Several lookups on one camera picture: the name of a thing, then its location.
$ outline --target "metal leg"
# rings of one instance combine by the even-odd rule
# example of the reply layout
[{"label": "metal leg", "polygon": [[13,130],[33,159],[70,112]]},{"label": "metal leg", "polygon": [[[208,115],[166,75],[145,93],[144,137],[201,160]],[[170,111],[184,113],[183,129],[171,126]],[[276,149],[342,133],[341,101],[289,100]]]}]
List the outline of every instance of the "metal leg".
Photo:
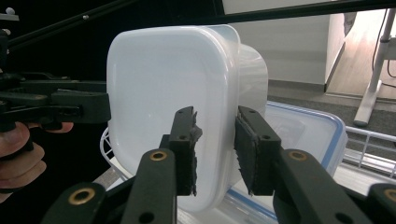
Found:
[{"label": "metal leg", "polygon": [[363,95],[363,99],[361,99],[361,105],[359,106],[358,113],[353,120],[353,123],[356,126],[365,127],[369,123],[369,119],[375,105],[376,96],[378,95],[379,89],[381,87],[381,80],[379,80],[379,76],[381,75],[382,66],[388,53],[390,31],[392,29],[393,21],[395,19],[395,12],[396,8],[391,8],[389,10],[384,34],[381,36],[378,53],[376,54],[375,58],[375,66],[372,79],[367,87],[366,92]]}]

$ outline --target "white wire rack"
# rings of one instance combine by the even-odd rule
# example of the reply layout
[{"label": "white wire rack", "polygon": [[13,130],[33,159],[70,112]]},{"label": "white wire rack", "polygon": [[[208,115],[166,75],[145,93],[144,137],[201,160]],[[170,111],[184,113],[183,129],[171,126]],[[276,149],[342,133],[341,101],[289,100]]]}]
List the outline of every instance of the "white wire rack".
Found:
[{"label": "white wire rack", "polygon": [[[348,135],[348,141],[361,145],[362,150],[354,150],[347,148],[345,150],[344,162],[355,164],[360,169],[366,169],[371,172],[380,173],[382,175],[386,175],[389,178],[396,177],[396,161],[386,159],[380,156],[376,156],[368,153],[368,148],[375,148],[376,150],[387,151],[388,154],[394,154],[396,157],[396,150],[392,147],[383,147],[378,144],[373,143],[372,139],[381,139],[384,141],[396,143],[396,136],[382,134],[382,133],[374,133],[362,129],[352,128],[346,126],[347,133],[357,133],[361,136],[361,139],[353,139]],[[102,134],[100,140],[100,149],[103,157],[107,160],[107,162],[111,165],[111,167],[119,174],[122,180],[126,180],[132,177],[117,161],[117,159],[113,156],[108,129]]]}]

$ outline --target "fingernail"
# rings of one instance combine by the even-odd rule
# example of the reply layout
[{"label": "fingernail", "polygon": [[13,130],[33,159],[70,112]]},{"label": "fingernail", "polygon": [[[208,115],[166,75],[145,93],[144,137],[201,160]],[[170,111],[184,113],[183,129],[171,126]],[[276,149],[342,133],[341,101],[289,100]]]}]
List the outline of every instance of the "fingernail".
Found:
[{"label": "fingernail", "polygon": [[12,131],[4,133],[3,137],[10,144],[17,144],[22,140],[22,132],[20,129],[16,128]]}]

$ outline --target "finger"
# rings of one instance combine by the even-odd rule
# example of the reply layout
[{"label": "finger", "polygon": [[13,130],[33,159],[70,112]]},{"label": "finger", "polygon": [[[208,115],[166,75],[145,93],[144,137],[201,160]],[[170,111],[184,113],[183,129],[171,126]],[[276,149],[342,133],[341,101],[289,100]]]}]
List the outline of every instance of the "finger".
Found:
[{"label": "finger", "polygon": [[[62,122],[62,129],[59,130],[46,130],[49,133],[68,133],[72,130],[74,123],[73,122]],[[28,123],[29,129],[31,128],[41,128],[41,124],[39,123]]]},{"label": "finger", "polygon": [[11,196],[12,193],[8,194],[0,194],[0,203],[3,203],[9,196]]},{"label": "finger", "polygon": [[0,189],[17,189],[24,187],[36,178],[38,178],[46,170],[47,165],[43,161],[39,161],[31,170],[12,179],[0,180]]},{"label": "finger", "polygon": [[0,133],[0,157],[7,156],[23,147],[29,139],[29,130],[20,122],[15,123],[15,129]]},{"label": "finger", "polygon": [[44,157],[44,149],[34,143],[35,149],[23,151],[21,155],[10,161],[0,161],[0,180],[11,179],[31,170]]}]

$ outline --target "plastic container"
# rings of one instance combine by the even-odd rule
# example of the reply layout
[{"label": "plastic container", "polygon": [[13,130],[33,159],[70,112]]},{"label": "plastic container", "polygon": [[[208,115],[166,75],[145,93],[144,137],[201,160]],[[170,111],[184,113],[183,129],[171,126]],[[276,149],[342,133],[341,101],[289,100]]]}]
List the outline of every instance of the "plastic container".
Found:
[{"label": "plastic container", "polygon": [[[311,153],[331,176],[334,175],[344,157],[347,144],[343,121],[324,112],[273,102],[268,102],[264,117],[282,139],[283,148]],[[249,196],[243,180],[228,190],[227,202],[233,204],[233,207],[228,207],[234,209],[234,213],[248,211],[250,216],[276,220],[273,197]]]},{"label": "plastic container", "polygon": [[228,25],[121,33],[107,57],[108,129],[117,161],[134,175],[141,156],[170,133],[175,113],[192,105],[204,131],[195,146],[198,195],[177,204],[190,212],[215,207],[228,189],[237,106],[264,108],[267,79],[262,56],[240,44]]}]

